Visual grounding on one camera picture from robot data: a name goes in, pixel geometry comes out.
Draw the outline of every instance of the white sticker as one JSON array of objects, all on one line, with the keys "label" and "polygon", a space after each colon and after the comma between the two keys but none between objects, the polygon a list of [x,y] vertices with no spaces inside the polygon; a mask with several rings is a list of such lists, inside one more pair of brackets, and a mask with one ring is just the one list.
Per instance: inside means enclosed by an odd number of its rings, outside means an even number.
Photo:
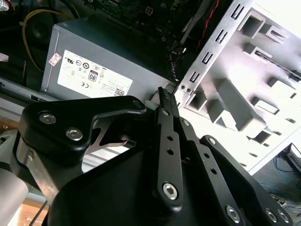
[{"label": "white sticker", "polygon": [[0,0],[0,11],[8,11],[9,5],[4,1]]},{"label": "white sticker", "polygon": [[49,60],[49,63],[54,67],[61,58],[62,57],[58,53],[55,53]]},{"label": "white sticker", "polygon": [[133,80],[65,50],[57,83],[85,96],[125,96]]}]

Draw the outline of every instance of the power supply unit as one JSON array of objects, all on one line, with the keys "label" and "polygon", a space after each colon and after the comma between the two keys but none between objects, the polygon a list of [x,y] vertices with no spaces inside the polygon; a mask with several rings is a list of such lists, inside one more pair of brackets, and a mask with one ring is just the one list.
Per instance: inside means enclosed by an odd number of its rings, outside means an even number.
[{"label": "power supply unit", "polygon": [[175,89],[167,50],[93,15],[54,25],[41,90],[58,99],[132,95],[149,100]]}]

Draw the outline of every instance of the bolt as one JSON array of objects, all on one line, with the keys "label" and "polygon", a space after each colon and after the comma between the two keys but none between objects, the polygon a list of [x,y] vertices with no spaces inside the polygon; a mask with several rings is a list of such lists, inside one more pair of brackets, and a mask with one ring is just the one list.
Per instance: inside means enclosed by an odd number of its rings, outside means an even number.
[{"label": "bolt", "polygon": [[268,215],[268,217],[274,222],[274,223],[277,223],[277,218],[276,216],[270,211],[270,210],[266,210],[265,211]]},{"label": "bolt", "polygon": [[175,200],[178,197],[177,189],[170,183],[163,184],[163,192],[171,200]]},{"label": "bolt", "polygon": [[28,158],[32,161],[34,159],[34,153],[32,150],[29,151],[28,153]]},{"label": "bolt", "polygon": [[227,205],[226,211],[227,211],[228,216],[231,218],[231,220],[233,220],[237,224],[240,222],[239,214],[236,212],[235,209],[233,209],[233,207]]},{"label": "bolt", "polygon": [[288,220],[287,216],[281,211],[278,210],[279,215],[281,216],[281,218],[286,222],[289,223],[290,221]]},{"label": "bolt", "polygon": [[79,129],[74,128],[74,127],[67,129],[66,136],[70,140],[74,140],[74,141],[79,141],[83,138],[82,132]]},{"label": "bolt", "polygon": [[169,113],[168,113],[167,111],[165,111],[165,110],[162,110],[162,112],[163,112],[163,114],[164,114],[164,115],[167,115],[167,116],[169,116]]},{"label": "bolt", "polygon": [[212,138],[209,138],[209,141],[210,141],[210,143],[213,144],[213,145],[216,144],[215,140],[213,140]]},{"label": "bolt", "polygon": [[42,123],[45,124],[54,124],[56,123],[56,117],[50,113],[43,113],[39,116],[39,119]]},{"label": "bolt", "polygon": [[186,119],[183,119],[183,122],[186,126],[190,126],[189,122]]}]

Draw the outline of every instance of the black metal arm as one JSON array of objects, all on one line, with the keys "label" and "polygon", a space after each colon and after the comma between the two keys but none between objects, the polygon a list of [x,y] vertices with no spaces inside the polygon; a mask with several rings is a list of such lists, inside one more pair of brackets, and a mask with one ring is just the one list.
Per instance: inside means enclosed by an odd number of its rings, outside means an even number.
[{"label": "black metal arm", "polygon": [[[173,95],[159,88],[159,97],[155,111],[134,97],[24,110],[13,168],[51,204],[45,225],[293,225],[216,139],[196,136]],[[129,141],[133,148],[82,173],[85,153]]]}]

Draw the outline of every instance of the barcode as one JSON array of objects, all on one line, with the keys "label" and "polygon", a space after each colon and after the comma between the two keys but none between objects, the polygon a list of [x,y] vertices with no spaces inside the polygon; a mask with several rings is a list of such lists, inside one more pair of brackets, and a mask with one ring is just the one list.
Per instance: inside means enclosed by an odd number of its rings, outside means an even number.
[{"label": "barcode", "polygon": [[123,96],[124,95],[124,91],[120,90],[120,89],[116,89],[115,90],[115,94],[114,96]]}]

